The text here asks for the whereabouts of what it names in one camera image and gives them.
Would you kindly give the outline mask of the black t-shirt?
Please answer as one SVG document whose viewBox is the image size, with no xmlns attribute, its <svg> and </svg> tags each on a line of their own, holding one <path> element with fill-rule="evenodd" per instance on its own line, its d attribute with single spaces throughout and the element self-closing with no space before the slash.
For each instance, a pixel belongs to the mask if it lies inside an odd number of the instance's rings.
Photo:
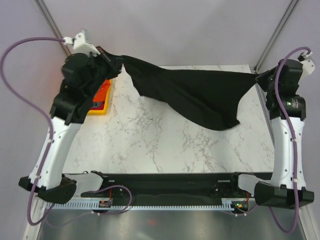
<svg viewBox="0 0 320 240">
<path fill-rule="evenodd" d="M 142 97 L 168 104 L 191 122 L 213 131 L 239 125 L 238 106 L 257 74 L 221 70 L 165 69 L 144 60 L 98 50 L 120 60 Z"/>
</svg>

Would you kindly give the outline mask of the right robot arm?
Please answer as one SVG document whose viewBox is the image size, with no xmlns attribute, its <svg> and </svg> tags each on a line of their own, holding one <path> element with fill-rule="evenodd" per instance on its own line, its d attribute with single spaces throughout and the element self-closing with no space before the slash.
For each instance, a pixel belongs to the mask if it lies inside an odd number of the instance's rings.
<svg viewBox="0 0 320 240">
<path fill-rule="evenodd" d="M 266 92 L 274 138 L 274 166 L 270 180 L 240 173 L 229 184 L 235 197 L 253 194 L 259 206 L 295 209 L 314 202 L 314 192 L 307 190 L 302 168 L 302 134 L 306 119 L 306 101 L 297 95 L 300 79 L 315 70 L 312 60 L 288 59 L 276 80 L 274 67 L 256 78 Z"/>
</svg>

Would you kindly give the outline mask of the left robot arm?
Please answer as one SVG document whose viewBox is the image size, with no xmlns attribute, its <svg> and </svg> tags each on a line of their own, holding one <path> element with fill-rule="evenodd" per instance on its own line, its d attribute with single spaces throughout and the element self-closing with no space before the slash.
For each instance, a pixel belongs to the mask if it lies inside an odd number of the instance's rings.
<svg viewBox="0 0 320 240">
<path fill-rule="evenodd" d="M 64 174 L 72 142 L 93 107 L 93 99 L 105 80 L 121 73 L 123 58 L 98 47 L 98 54 L 74 53 L 61 68 L 64 79 L 49 112 L 48 142 L 34 169 L 19 186 L 52 204 L 66 204 L 74 196 L 94 192 L 106 196 L 110 185 L 98 171 Z"/>
</svg>

